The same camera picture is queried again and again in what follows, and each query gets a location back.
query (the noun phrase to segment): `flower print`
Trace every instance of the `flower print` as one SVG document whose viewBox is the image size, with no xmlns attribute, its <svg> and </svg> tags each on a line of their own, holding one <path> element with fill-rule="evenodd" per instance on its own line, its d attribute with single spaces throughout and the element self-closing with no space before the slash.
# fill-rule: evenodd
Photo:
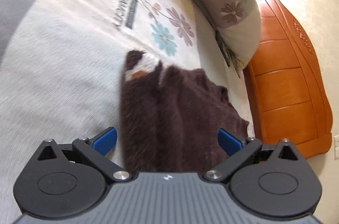
<svg viewBox="0 0 339 224">
<path fill-rule="evenodd" d="M 174 56 L 177 52 L 177 45 L 172 40 L 174 37 L 170 34 L 168 28 L 156 22 L 155 25 L 151 24 L 154 32 L 152 36 L 154 41 L 158 44 L 160 50 L 165 50 L 168 56 Z"/>
<path fill-rule="evenodd" d="M 152 9 L 156 15 L 159 15 L 158 12 L 161 10 L 161 5 L 159 3 L 155 3 L 153 4 Z"/>
<path fill-rule="evenodd" d="M 167 12 L 171 15 L 172 18 L 168 18 L 169 21 L 175 26 L 178 27 L 177 33 L 180 38 L 184 38 L 185 44 L 187 46 L 193 46 L 192 41 L 189 36 L 194 37 L 193 32 L 191 31 L 191 26 L 186 22 L 185 17 L 181 14 L 179 16 L 178 12 L 172 7 L 172 9 L 167 8 Z"/>
<path fill-rule="evenodd" d="M 231 4 L 225 3 L 221 8 L 221 18 L 227 22 L 237 22 L 243 15 L 244 8 L 241 7 L 239 1 L 232 2 Z"/>
</svg>

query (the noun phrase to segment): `beige wall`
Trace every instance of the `beige wall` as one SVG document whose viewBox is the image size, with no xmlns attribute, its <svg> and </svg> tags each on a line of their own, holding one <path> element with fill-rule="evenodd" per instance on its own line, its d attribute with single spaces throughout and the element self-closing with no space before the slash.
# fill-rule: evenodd
<svg viewBox="0 0 339 224">
<path fill-rule="evenodd" d="M 299 20 L 316 50 L 333 112 L 332 135 L 339 134 L 339 0 L 280 0 Z M 325 224 L 339 223 L 339 159 L 334 147 L 308 160 L 319 177 L 323 195 L 315 215 Z"/>
</svg>

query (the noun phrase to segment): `gray gripper base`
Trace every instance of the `gray gripper base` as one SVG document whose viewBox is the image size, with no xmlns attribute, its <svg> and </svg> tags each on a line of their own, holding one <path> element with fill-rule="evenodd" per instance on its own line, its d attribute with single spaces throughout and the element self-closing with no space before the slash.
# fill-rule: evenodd
<svg viewBox="0 0 339 224">
<path fill-rule="evenodd" d="M 22 216 L 16 224 L 274 224 L 244 211 L 224 186 L 202 181 L 196 173 L 140 173 L 116 183 L 92 210 L 74 218 L 43 220 Z M 319 224 L 312 216 L 285 221 Z"/>
</svg>

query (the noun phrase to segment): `white bedsheet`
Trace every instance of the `white bedsheet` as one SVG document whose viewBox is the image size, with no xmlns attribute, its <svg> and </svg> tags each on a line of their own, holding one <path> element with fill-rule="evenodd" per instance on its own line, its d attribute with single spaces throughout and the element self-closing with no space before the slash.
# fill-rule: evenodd
<svg viewBox="0 0 339 224">
<path fill-rule="evenodd" d="M 7 1 L 0 0 L 3 9 Z M 6 22 L 0 21 L 3 30 Z M 212 28 L 191 0 L 36 0 L 7 41 L 0 69 L 0 223 L 19 215 L 13 184 L 43 139 L 71 143 L 109 126 L 119 131 L 120 71 L 129 50 L 153 53 L 165 65 L 204 68 L 251 122 L 245 83 L 225 67 Z M 113 160 L 121 164 L 119 151 Z"/>
</svg>

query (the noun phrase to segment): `brown towel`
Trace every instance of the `brown towel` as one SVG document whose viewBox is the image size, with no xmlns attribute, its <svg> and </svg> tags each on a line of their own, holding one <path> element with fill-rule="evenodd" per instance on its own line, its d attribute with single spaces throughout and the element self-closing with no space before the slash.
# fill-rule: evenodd
<svg viewBox="0 0 339 224">
<path fill-rule="evenodd" d="M 225 87 L 204 70 L 163 69 L 151 54 L 130 51 L 121 89 L 124 167 L 138 171 L 204 173 L 227 158 L 220 128 L 247 136 L 248 122 L 230 104 Z"/>
</svg>

